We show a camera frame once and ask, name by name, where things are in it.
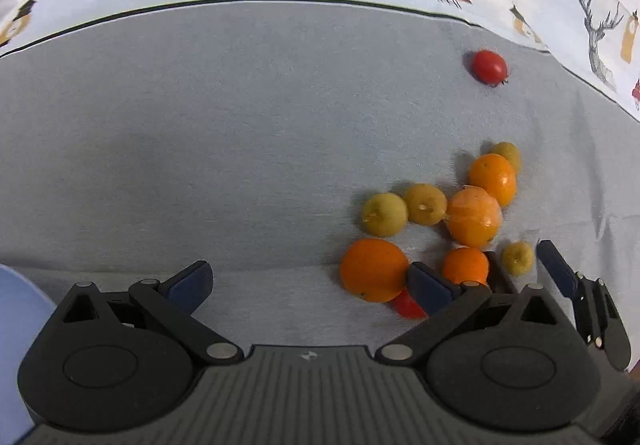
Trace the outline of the red cherry tomato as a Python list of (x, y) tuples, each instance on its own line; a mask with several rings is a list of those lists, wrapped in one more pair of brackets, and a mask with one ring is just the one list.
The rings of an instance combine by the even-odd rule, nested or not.
[(509, 77), (509, 68), (502, 56), (491, 50), (479, 50), (471, 62), (472, 74), (491, 87), (506, 83)]
[(413, 300), (407, 289), (404, 289), (396, 298), (393, 298), (390, 301), (390, 306), (401, 317), (412, 319), (413, 321), (428, 317), (428, 314)]

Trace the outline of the small orange front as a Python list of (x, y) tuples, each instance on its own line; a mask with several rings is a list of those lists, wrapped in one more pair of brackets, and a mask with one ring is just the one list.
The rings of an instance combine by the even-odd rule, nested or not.
[(451, 283), (476, 281), (487, 283), (489, 261), (480, 249), (460, 247), (447, 253), (442, 261), (442, 276)]

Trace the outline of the small orange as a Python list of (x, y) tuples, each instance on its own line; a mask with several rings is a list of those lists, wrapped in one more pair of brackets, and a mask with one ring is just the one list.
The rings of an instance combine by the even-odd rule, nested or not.
[(510, 205), (518, 191), (515, 170), (501, 155), (478, 157), (469, 168), (468, 178), (470, 185), (483, 188), (501, 208)]
[(451, 283), (476, 281), (487, 283), (489, 261), (480, 249), (460, 247), (447, 253), (442, 261), (442, 276)]

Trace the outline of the peeled mandarin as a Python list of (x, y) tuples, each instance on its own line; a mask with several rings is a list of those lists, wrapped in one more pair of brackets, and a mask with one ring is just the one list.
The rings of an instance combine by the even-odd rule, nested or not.
[(483, 188), (465, 186), (449, 199), (445, 224), (451, 237), (463, 246), (485, 248), (502, 225), (497, 200)]

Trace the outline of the large orange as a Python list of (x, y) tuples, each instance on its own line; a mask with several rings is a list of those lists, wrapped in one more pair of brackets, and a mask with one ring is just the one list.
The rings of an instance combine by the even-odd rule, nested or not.
[(363, 238), (352, 243), (340, 265), (342, 286), (355, 297), (374, 303), (394, 300), (406, 287), (409, 261), (393, 243)]

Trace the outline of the small orange back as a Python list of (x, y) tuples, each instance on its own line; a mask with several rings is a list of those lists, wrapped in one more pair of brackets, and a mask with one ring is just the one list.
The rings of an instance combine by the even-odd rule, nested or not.
[(468, 178), (470, 185), (483, 188), (501, 208), (510, 205), (518, 191), (515, 170), (501, 155), (478, 157), (469, 168)]

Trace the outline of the light blue plate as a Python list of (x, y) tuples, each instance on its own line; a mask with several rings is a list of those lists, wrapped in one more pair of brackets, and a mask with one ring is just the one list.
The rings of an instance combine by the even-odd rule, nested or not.
[(55, 304), (29, 279), (4, 265), (0, 295), (1, 443), (14, 444), (32, 428), (17, 387), (18, 369)]

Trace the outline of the grey sofa cover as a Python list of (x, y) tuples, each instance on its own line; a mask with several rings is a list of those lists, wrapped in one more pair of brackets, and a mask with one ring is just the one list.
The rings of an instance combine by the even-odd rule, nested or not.
[[(491, 87), (471, 70), (491, 50)], [(367, 344), (409, 324), (340, 285), (379, 192), (523, 170), (499, 243), (551, 239), (639, 337), (639, 126), (555, 59), (424, 16), (234, 2), (115, 20), (1, 62), (1, 260), (53, 299), (200, 259), (200, 320), (248, 347)]]

